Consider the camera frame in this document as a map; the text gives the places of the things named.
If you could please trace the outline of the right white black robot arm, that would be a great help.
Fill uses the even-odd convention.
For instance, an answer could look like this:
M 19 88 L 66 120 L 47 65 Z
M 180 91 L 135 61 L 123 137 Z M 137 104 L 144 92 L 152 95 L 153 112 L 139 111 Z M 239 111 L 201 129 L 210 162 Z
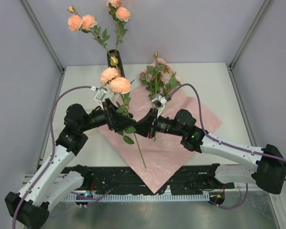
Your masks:
M 188 110 L 179 110 L 174 119 L 157 115 L 157 109 L 136 122 L 136 133 L 153 138 L 155 133 L 180 136 L 181 145 L 188 151 L 223 157 L 235 165 L 213 165 L 206 176 L 207 185 L 217 188 L 226 183 L 251 183 L 263 191 L 280 194 L 286 178 L 286 162 L 278 148 L 244 146 L 229 142 L 195 125 L 196 119 Z

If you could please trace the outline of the purple wrapping paper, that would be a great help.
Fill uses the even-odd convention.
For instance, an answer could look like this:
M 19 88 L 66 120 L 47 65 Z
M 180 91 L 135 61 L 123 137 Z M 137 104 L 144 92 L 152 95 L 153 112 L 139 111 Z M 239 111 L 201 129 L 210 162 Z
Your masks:
M 188 110 L 196 120 L 200 119 L 199 111 L 202 111 L 203 123 L 196 122 L 196 126 L 204 126 L 211 133 L 214 133 L 222 125 L 222 121 L 214 113 L 204 105 L 199 109 L 197 99 L 189 97 L 183 90 L 178 90 L 172 96 L 172 99 L 166 104 L 162 116 L 173 119 L 180 109 Z M 107 126 L 100 127 L 99 131 L 135 172 L 145 169 L 137 144 L 127 144 L 121 135 L 109 130 Z M 157 133 L 155 140 L 139 135 L 137 139 L 146 169 L 167 170 L 172 173 L 195 155 L 194 152 L 186 150 L 181 145 L 181 138 L 178 136 Z

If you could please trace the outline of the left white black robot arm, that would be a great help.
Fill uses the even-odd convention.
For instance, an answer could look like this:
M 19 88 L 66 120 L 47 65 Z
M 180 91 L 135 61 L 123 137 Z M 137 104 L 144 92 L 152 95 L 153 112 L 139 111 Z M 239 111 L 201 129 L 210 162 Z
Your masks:
M 30 229 L 39 229 L 47 221 L 50 212 L 63 198 L 77 188 L 87 190 L 92 186 L 90 170 L 75 166 L 66 178 L 54 183 L 64 168 L 78 155 L 88 140 L 85 131 L 107 125 L 119 132 L 136 123 L 122 114 L 121 107 L 105 99 L 96 110 L 86 113 L 80 104 L 67 108 L 64 129 L 57 140 L 52 141 L 52 152 L 30 181 L 17 193 L 9 192 L 5 203 L 12 217 L 12 228 L 19 222 Z

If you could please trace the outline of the pink flower bunch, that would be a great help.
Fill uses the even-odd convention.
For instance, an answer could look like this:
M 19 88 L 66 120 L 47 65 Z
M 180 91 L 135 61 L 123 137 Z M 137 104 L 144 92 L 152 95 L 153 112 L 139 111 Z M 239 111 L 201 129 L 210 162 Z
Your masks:
M 139 81 L 148 91 L 148 98 L 156 94 L 166 97 L 169 93 L 180 86 L 182 81 L 172 66 L 155 52 L 154 61 L 139 72 Z

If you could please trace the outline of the peach rose stem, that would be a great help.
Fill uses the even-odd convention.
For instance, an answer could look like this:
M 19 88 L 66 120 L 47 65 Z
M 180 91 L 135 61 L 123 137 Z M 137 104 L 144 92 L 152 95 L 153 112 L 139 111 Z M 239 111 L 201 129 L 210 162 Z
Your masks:
M 123 42 L 123 37 L 127 33 L 125 25 L 130 20 L 131 13 L 127 8 L 122 6 L 121 0 L 108 0 L 106 2 L 106 6 L 109 9 L 109 14 L 112 16 L 112 19 L 115 22 L 115 53 L 117 53 L 118 45 Z
M 129 80 L 125 79 L 124 77 L 121 77 L 119 71 L 116 68 L 108 67 L 100 74 L 100 82 L 103 86 L 108 85 L 111 92 L 120 96 L 123 104 L 117 104 L 119 107 L 118 111 L 124 111 L 125 115 L 131 117 L 129 112 L 129 104 L 131 101 L 131 83 L 129 82 Z M 128 127 L 124 132 L 123 140 L 129 145 L 133 145 L 134 143 L 137 144 L 144 168 L 146 169 L 146 163 L 144 161 L 144 157 L 135 131 L 136 130 L 133 126 Z
M 96 18 L 90 14 L 81 17 L 74 6 L 69 6 L 67 11 L 72 14 L 68 18 L 69 30 L 72 32 L 81 31 L 85 34 L 91 34 L 93 39 L 109 54 L 107 41 L 110 39 L 110 35 L 108 34 L 107 29 L 102 31 L 101 27 L 98 26 Z

